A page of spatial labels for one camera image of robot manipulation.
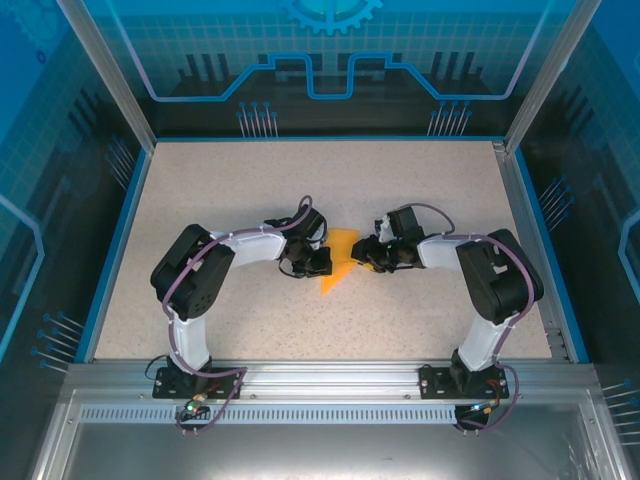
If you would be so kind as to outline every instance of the blue glass wall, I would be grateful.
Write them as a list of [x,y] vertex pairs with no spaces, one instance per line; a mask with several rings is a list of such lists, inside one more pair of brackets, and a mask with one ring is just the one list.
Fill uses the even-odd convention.
[[602,2],[522,145],[605,385],[640,383],[638,18],[637,2]]
[[159,136],[265,137],[503,135],[573,3],[87,5]]
[[55,2],[0,2],[0,66],[0,471],[24,479],[140,145]]

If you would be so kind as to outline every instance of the gear graphic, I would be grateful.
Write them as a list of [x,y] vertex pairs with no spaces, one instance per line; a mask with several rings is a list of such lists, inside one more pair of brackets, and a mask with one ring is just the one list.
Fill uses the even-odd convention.
[[54,0],[2,0],[0,13],[6,11],[13,13],[22,33],[39,49],[58,33],[58,7]]
[[382,0],[281,0],[281,5],[300,28],[333,35],[336,30],[346,34],[349,28],[360,28],[362,20],[373,18],[373,9],[382,7]]

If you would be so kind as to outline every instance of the glass panel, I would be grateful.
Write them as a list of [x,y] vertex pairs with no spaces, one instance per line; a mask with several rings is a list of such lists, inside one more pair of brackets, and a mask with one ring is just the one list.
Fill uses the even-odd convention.
[[159,136],[503,135],[573,0],[89,0]]
[[140,145],[55,2],[0,3],[0,66],[0,471],[23,479]]
[[600,478],[577,407],[520,405],[493,433],[431,425],[80,425],[67,480]]
[[639,18],[637,2],[602,2],[522,144],[604,386],[640,382]]

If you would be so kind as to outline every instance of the vented metal panel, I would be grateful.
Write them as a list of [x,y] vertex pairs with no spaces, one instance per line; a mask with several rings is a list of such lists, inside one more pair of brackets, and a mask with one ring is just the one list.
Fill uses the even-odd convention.
[[[212,412],[191,423],[206,423]],[[176,405],[92,405],[82,410],[82,423],[170,424],[182,407]],[[453,405],[232,405],[223,413],[225,424],[297,425],[414,425],[453,424]]]

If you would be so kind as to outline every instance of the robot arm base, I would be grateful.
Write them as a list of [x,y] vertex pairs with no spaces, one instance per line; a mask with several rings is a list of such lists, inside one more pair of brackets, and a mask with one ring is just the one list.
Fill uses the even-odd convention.
[[420,397],[423,400],[493,400],[494,388],[487,383],[495,380],[500,385],[500,398],[509,398],[504,370],[494,366],[471,372],[455,350],[449,367],[425,365],[418,370]]

